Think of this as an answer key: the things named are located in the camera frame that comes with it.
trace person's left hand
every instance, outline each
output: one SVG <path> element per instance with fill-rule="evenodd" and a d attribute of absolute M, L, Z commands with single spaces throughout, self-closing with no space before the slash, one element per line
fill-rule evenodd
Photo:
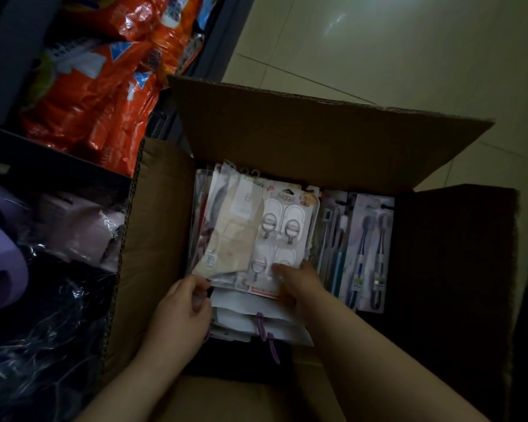
<path fill-rule="evenodd" d="M 211 323 L 209 282 L 190 275 L 172 285 L 156 307 L 137 359 L 172 381 L 201 348 Z"/>

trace floor tile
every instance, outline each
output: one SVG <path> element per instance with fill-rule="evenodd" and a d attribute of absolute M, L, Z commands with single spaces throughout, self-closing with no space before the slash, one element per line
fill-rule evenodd
<path fill-rule="evenodd" d="M 258 88 L 265 72 L 266 65 L 234 54 L 225 71 L 223 82 Z"/>
<path fill-rule="evenodd" d="M 302 94 L 304 96 L 313 96 L 315 98 L 332 99 L 334 101 L 368 103 L 367 101 L 352 96 L 351 94 L 331 89 L 330 87 L 314 83 L 305 78 L 297 77 L 296 75 L 278 70 L 271 66 L 268 66 L 266 69 L 266 74 L 264 75 L 260 88 L 273 91 L 283 91 L 285 93 Z"/>
<path fill-rule="evenodd" d="M 295 0 L 270 65 L 380 105 L 496 118 L 528 157 L 528 0 Z"/>
<path fill-rule="evenodd" d="M 475 142 L 454 159 L 446 185 L 462 183 L 502 186 L 520 191 L 515 295 L 517 312 L 528 282 L 528 160 Z"/>
<path fill-rule="evenodd" d="M 451 161 L 444 164 L 440 169 L 436 170 L 429 177 L 423 180 L 414 190 L 428 191 L 436 188 L 443 188 L 446 184 L 446 178 L 450 172 Z"/>
<path fill-rule="evenodd" d="M 254 0 L 235 51 L 268 63 L 293 0 Z"/>

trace forearm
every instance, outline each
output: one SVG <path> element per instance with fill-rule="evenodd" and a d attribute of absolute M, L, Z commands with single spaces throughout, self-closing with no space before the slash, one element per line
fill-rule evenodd
<path fill-rule="evenodd" d="M 146 421 L 179 374 L 178 368 L 159 371 L 148 361 L 136 358 L 95 397 L 77 422 Z"/>
<path fill-rule="evenodd" d="M 300 303 L 347 420 L 487 420 L 329 293 Z"/>

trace blue triangle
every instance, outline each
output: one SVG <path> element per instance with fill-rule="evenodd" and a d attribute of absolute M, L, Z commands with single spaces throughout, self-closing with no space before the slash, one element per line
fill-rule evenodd
<path fill-rule="evenodd" d="M 137 80 L 137 84 L 139 84 L 139 87 L 142 89 L 145 87 L 145 83 L 148 80 L 148 77 L 151 75 L 150 72 L 134 72 L 133 76 L 135 77 L 135 80 Z"/>
<path fill-rule="evenodd" d="M 117 61 L 125 51 L 133 45 L 132 42 L 113 42 L 110 44 L 111 59 Z"/>

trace lemon graphic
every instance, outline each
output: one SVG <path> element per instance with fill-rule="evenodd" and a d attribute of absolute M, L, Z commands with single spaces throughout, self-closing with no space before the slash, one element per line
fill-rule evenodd
<path fill-rule="evenodd" d="M 70 12 L 91 12 L 103 9 L 114 2 L 115 0 L 67 0 L 63 8 Z"/>
<path fill-rule="evenodd" d="M 49 91 L 57 77 L 55 64 L 45 53 L 35 60 L 30 74 L 31 84 L 21 98 L 22 111 L 33 108 Z"/>

